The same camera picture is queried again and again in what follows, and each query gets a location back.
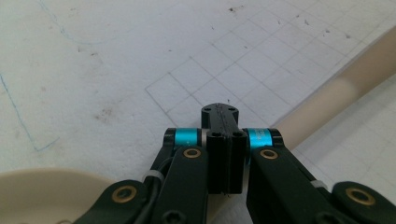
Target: beige plastic cover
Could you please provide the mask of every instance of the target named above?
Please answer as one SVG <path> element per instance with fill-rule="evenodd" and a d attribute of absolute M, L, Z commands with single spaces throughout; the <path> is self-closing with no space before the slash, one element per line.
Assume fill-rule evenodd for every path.
<path fill-rule="evenodd" d="M 112 183 L 100 176 L 60 168 L 0 174 L 0 223 L 73 223 Z"/>

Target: black plastic part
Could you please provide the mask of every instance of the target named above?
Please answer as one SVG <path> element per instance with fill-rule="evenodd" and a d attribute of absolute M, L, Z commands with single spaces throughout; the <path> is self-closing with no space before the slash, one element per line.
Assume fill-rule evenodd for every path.
<path fill-rule="evenodd" d="M 360 223 L 396 223 L 396 206 L 369 187 L 350 181 L 341 182 L 334 185 L 332 195 L 343 205 L 341 209 L 347 210 Z"/>
<path fill-rule="evenodd" d="M 285 143 L 283 142 L 282 135 L 277 129 L 268 129 L 271 134 L 271 138 L 273 140 L 273 147 L 284 147 Z"/>
<path fill-rule="evenodd" d="M 112 195 L 115 190 L 125 186 L 132 186 L 136 194 L 132 200 L 125 203 L 113 201 Z M 132 192 L 120 191 L 120 196 L 128 197 Z M 139 215 L 140 210 L 148 197 L 146 187 L 135 180 L 123 180 L 112 184 L 101 194 L 88 212 L 81 216 L 74 224 L 130 224 Z"/>
<path fill-rule="evenodd" d="M 151 170 L 157 170 L 161 163 L 173 156 L 175 147 L 175 133 L 175 128 L 169 128 L 165 131 L 165 134 L 163 135 L 163 147 L 161 147 L 154 163 L 152 163 Z"/>
<path fill-rule="evenodd" d="M 248 136 L 238 128 L 238 110 L 213 104 L 202 108 L 202 128 L 209 153 L 209 193 L 242 192 Z"/>
<path fill-rule="evenodd" d="M 197 136 L 197 145 L 198 147 L 202 146 L 202 129 L 197 129 L 198 136 Z"/>
<path fill-rule="evenodd" d="M 199 150 L 200 155 L 197 158 L 187 158 L 184 151 L 190 148 Z M 180 224 L 185 221 L 189 224 L 205 223 L 207 169 L 208 157 L 205 150 L 200 147 L 180 148 L 163 183 L 151 223 L 172 223 L 164 222 L 165 220 Z"/>
<path fill-rule="evenodd" d="M 263 149 L 277 154 L 265 159 Z M 285 147 L 261 147 L 252 152 L 247 209 L 254 223 L 356 223 L 338 212 L 311 184 L 314 177 Z"/>

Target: black cable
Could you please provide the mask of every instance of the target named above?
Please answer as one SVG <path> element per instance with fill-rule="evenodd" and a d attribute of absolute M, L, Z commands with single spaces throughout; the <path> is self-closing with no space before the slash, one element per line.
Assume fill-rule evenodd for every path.
<path fill-rule="evenodd" d="M 158 167 L 158 171 L 163 175 L 166 175 L 169 167 L 172 163 L 173 158 L 168 158 L 164 160 Z M 157 202 L 158 195 L 161 191 L 161 180 L 155 176 L 147 176 L 143 182 L 149 191 L 148 202 L 143 207 L 140 212 L 139 217 L 134 221 L 134 224 L 147 224 L 151 218 L 152 211 L 154 210 L 154 205 Z"/>

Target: brass screw insert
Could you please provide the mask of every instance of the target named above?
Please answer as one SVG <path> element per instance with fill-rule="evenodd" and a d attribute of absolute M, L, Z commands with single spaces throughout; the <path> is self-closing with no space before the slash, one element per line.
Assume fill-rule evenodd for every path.
<path fill-rule="evenodd" d="M 189 148 L 183 152 L 183 155 L 190 159 L 195 159 L 201 156 L 201 151 L 196 148 Z"/>
<path fill-rule="evenodd" d="M 346 195 L 355 203 L 361 203 L 363 205 L 369 206 L 375 204 L 375 198 L 367 191 L 362 189 L 348 188 L 346 189 Z"/>
<path fill-rule="evenodd" d="M 260 155 L 262 155 L 262 157 L 268 160 L 274 160 L 278 157 L 277 153 L 271 149 L 263 149 L 260 152 Z"/>
<path fill-rule="evenodd" d="M 115 203 L 128 203 L 136 193 L 137 189 L 134 186 L 122 186 L 114 190 L 111 198 Z"/>

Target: blue line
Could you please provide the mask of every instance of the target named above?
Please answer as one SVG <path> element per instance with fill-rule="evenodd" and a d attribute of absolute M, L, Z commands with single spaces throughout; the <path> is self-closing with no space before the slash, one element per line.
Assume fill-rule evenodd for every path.
<path fill-rule="evenodd" d="M 30 142 L 31 142 L 31 144 L 32 144 L 32 146 L 33 146 L 33 148 L 34 148 L 36 151 L 41 151 L 41 150 L 44 150 L 44 149 L 46 149 L 46 148 L 49 148 L 49 147 L 51 147 L 53 144 L 55 144 L 55 142 L 58 141 L 59 137 L 58 137 L 57 139 L 55 139 L 54 141 L 52 141 L 51 143 L 47 144 L 47 145 L 44 146 L 44 147 L 36 147 L 36 146 L 35 146 L 35 139 L 34 139 L 33 136 L 30 134 L 29 130 L 27 129 L 27 127 L 26 127 L 26 125 L 25 125 L 25 123 L 23 122 L 23 119 L 21 118 L 21 113 L 20 113 L 20 111 L 18 110 L 17 105 L 15 105 L 15 102 L 14 102 L 14 100 L 12 99 L 11 93 L 10 93 L 9 90 L 8 90 L 7 84 L 6 84 L 6 82 L 4 81 L 4 79 L 3 79 L 3 75 L 1 75 L 1 74 L 0 74 L 0 79 L 1 79 L 1 82 L 2 82 L 2 84 L 3 84 L 3 86 L 4 86 L 4 88 L 6 89 L 6 92 L 7 92 L 8 98 L 9 98 L 9 101 L 11 101 L 12 106 L 14 107 L 14 110 L 15 110 L 15 112 L 16 112 L 16 114 L 17 114 L 18 120 L 20 121 L 20 124 L 21 124 L 22 128 L 25 130 L 26 135 L 27 135 L 27 137 L 29 138 L 29 140 L 30 140 Z"/>

